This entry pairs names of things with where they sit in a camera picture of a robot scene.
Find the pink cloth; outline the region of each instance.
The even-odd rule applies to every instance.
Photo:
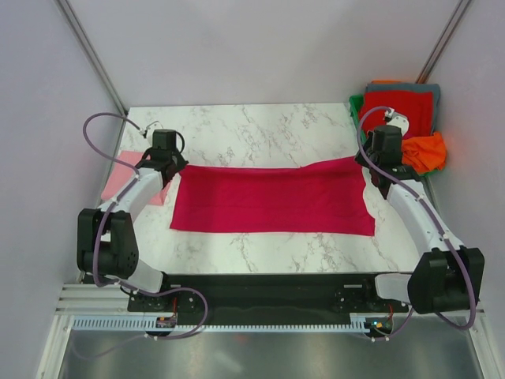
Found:
[[[170,227],[209,233],[374,235],[353,157],[300,168],[187,166]]]
[[[121,152],[118,159],[123,160],[127,163],[131,163],[135,166],[142,159],[142,152]],[[107,180],[105,189],[102,192],[102,200],[106,201],[113,197],[118,191],[132,178],[133,172],[128,167],[122,164],[114,164],[112,173]],[[168,183],[165,188],[158,192],[150,201],[150,205],[163,205],[165,204],[166,193],[170,187]]]

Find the white wall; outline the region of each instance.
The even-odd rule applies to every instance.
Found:
[[[0,377],[28,379],[106,174],[82,122],[114,106],[51,0],[0,2],[0,36]],[[92,138],[112,152],[118,127]]]
[[[457,0],[70,0],[128,107],[346,101],[415,80]]]
[[[486,258],[481,298],[505,351],[505,2],[475,1],[430,81],[449,160],[432,176],[447,224]]]

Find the white marble surface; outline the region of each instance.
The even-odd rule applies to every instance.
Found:
[[[299,167],[353,156],[355,129],[347,105],[285,104],[132,108],[140,126],[176,129],[192,164]],[[148,142],[126,126],[121,150],[144,151]],[[206,234],[172,231],[179,176],[163,207],[148,205],[135,222],[142,258],[171,273],[375,272],[413,270],[419,254],[396,211],[363,170],[364,199],[376,235],[325,233]]]

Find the red towel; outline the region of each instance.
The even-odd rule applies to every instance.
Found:
[[[432,133],[433,94],[431,92],[411,91],[378,91],[366,92],[365,103],[360,109],[360,119],[374,107],[384,105],[395,109],[409,120],[409,131],[403,139],[411,137],[428,137]],[[376,126],[385,125],[384,111],[376,111],[369,115],[363,130],[367,133]]]
[[[353,157],[300,168],[187,166],[170,227],[209,233],[374,235]]]

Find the black mount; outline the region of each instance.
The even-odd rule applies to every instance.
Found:
[[[398,180],[421,180],[417,172],[407,164],[402,164],[402,131],[397,126],[377,126],[368,132],[366,142],[363,144],[366,156],[382,170]],[[370,170],[372,184],[377,187],[383,198],[387,198],[391,180],[385,178],[368,166],[361,151],[358,151],[354,160]]]
[[[181,137],[181,151],[177,149],[177,135]],[[152,147],[145,151],[136,167],[160,172],[164,187],[188,164],[182,157],[182,150],[184,138],[179,132],[157,129],[152,135]],[[77,266],[81,271],[92,271],[93,250],[103,214],[100,209],[83,209],[77,217]],[[110,242],[100,242],[99,274],[128,279],[135,272],[139,260],[131,215],[123,211],[111,213],[103,234],[108,231]]]
[[[376,293],[376,273],[168,275],[163,289],[191,287],[211,305],[206,325],[333,325],[350,313],[396,313],[408,308]],[[129,312],[168,313],[177,299],[178,325],[196,325],[204,305],[191,292],[150,298],[130,294]]]
[[[478,302],[484,273],[484,256],[479,249],[462,246],[458,255],[465,264],[473,294]],[[407,286],[409,299],[419,314],[469,309],[463,274],[449,251],[424,253]]]

